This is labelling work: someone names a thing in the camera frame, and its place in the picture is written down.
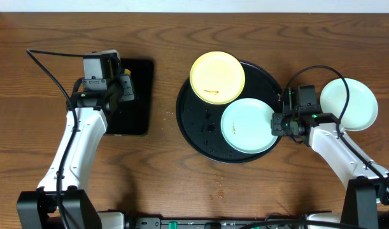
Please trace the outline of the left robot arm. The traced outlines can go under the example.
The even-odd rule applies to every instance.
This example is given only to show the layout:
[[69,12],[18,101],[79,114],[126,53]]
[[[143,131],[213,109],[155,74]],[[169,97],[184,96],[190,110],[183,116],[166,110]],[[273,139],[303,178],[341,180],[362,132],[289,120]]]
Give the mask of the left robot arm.
[[76,81],[67,96],[66,127],[55,158],[34,191],[17,200],[22,228],[130,228],[122,211],[97,211],[88,195],[88,181],[97,147],[119,102],[134,98],[131,77]]

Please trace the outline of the light blue plate front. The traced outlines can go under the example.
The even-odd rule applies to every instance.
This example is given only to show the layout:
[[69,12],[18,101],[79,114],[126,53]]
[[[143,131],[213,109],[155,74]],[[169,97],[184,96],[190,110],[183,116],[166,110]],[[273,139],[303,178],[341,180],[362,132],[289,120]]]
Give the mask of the light blue plate front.
[[[341,125],[348,131],[361,131],[369,128],[378,115],[378,102],[373,92],[363,83],[346,78],[349,103],[341,119]],[[346,88],[342,79],[325,85],[320,95],[320,106],[324,113],[332,113],[337,118],[346,102]]]

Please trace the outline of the light blue plate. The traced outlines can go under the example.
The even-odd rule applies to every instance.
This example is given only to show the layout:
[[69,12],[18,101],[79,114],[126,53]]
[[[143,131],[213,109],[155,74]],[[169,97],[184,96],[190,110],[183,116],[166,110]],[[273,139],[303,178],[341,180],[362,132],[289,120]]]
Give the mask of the light blue plate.
[[234,149],[257,154],[268,150],[278,137],[271,134],[274,110],[265,102],[244,98],[232,102],[221,117],[221,132],[225,141]]
[[[348,131],[361,131],[369,128],[378,115],[378,102],[373,92],[363,83],[346,78],[349,103],[341,119],[341,125]],[[346,102],[346,88],[342,79],[325,85],[320,95],[320,106],[324,113],[332,113],[337,118]]]

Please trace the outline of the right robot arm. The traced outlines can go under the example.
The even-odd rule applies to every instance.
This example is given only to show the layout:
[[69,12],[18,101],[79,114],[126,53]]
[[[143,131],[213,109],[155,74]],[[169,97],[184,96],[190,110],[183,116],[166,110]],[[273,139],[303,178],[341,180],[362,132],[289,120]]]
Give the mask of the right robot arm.
[[340,222],[389,228],[389,171],[372,160],[331,113],[273,113],[272,134],[304,143],[318,153],[346,187]]

